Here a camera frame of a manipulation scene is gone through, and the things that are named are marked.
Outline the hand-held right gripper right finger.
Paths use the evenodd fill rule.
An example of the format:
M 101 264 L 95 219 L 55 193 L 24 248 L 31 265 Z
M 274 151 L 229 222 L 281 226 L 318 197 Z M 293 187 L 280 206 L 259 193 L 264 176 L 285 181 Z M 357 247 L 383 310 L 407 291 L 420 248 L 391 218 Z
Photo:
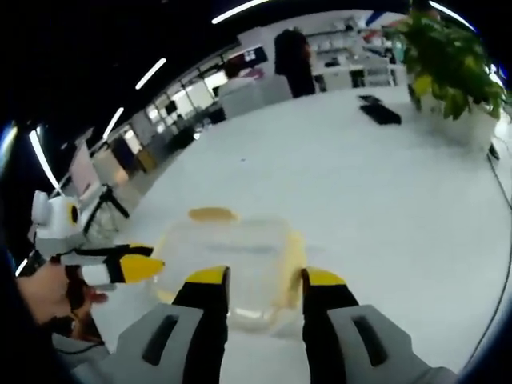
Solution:
M 372 305 L 361 305 L 328 270 L 301 271 L 302 339 L 312 383 L 455 383 L 413 350 L 411 336 Z

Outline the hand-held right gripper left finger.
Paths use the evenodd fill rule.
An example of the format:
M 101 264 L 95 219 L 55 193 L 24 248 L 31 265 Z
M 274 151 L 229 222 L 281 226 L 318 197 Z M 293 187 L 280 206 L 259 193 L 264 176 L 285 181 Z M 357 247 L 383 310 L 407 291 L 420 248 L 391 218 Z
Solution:
M 171 304 L 124 330 L 106 361 L 110 383 L 219 383 L 228 339 L 230 268 L 190 275 Z

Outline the person's left hand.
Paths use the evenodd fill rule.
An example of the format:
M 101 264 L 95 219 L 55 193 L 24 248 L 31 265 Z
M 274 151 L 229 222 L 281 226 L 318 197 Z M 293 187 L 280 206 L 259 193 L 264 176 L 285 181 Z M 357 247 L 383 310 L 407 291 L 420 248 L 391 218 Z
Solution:
M 18 290 L 36 323 L 72 313 L 67 297 L 71 275 L 75 281 L 82 281 L 81 267 L 47 262 L 31 276 L 16 278 Z

